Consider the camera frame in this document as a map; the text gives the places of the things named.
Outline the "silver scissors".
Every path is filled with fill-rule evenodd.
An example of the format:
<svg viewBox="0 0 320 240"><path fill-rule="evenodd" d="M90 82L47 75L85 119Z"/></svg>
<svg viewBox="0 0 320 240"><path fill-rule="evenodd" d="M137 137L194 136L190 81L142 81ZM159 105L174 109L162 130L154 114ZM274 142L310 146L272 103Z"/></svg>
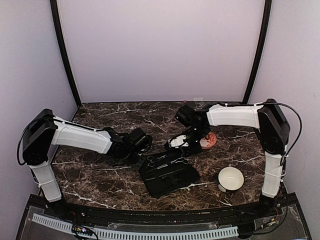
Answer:
<svg viewBox="0 0 320 240"><path fill-rule="evenodd" d="M170 163L171 164L177 164L177 163L189 164L189 160L185 158L184 154L182 154L180 157L172 160Z"/></svg>
<svg viewBox="0 0 320 240"><path fill-rule="evenodd" d="M149 163L147 164L146 168L152 168L156 165L156 163L164 158L166 158L168 155L167 154L163 154L161 156L153 156L153 155L149 155L146 159L149 161Z"/></svg>

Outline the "black zippered tool case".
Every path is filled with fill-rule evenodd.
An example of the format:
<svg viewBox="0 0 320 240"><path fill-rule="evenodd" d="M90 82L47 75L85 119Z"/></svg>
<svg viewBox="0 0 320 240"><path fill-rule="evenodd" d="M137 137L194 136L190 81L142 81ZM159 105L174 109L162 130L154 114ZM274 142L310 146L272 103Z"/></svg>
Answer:
<svg viewBox="0 0 320 240"><path fill-rule="evenodd" d="M180 150L173 150L148 155L154 157L167 155L166 158L159 160L154 167L147 168L149 161L146 160L138 170L140 177L152 198L159 198L167 195L201 179L198 171L190 163L171 164L171 161L179 158L182 154L183 153Z"/></svg>

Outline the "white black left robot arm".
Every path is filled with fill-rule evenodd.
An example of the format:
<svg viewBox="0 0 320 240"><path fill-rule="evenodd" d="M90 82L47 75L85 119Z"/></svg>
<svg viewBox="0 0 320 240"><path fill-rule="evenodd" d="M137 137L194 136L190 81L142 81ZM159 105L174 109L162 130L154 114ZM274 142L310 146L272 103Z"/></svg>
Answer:
<svg viewBox="0 0 320 240"><path fill-rule="evenodd" d="M111 127L92 128L64 120L43 109L22 131L16 158L20 166L28 165L35 176L51 210L60 218L67 218L70 206L62 199L63 193L49 162L51 146L68 146L94 151L139 169L141 155L152 146L153 138L141 128L119 133Z"/></svg>

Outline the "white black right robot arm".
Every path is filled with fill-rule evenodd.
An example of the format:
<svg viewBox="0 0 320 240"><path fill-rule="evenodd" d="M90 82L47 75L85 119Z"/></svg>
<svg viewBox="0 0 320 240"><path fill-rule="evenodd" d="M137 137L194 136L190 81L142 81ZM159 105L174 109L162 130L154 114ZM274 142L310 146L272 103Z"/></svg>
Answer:
<svg viewBox="0 0 320 240"><path fill-rule="evenodd" d="M292 150L288 147L291 126L282 107L295 114L297 111L273 98L265 102L240 104L238 102L212 102L200 109L185 104L175 114L175 119L186 130L170 138L164 148L181 150L185 156L200 153L200 141L206 138L211 127L236 126L252 128L263 149L265 159L264 182L261 195L265 198L255 205L255 213L266 217L275 208L274 199L284 178L284 167Z"/></svg>

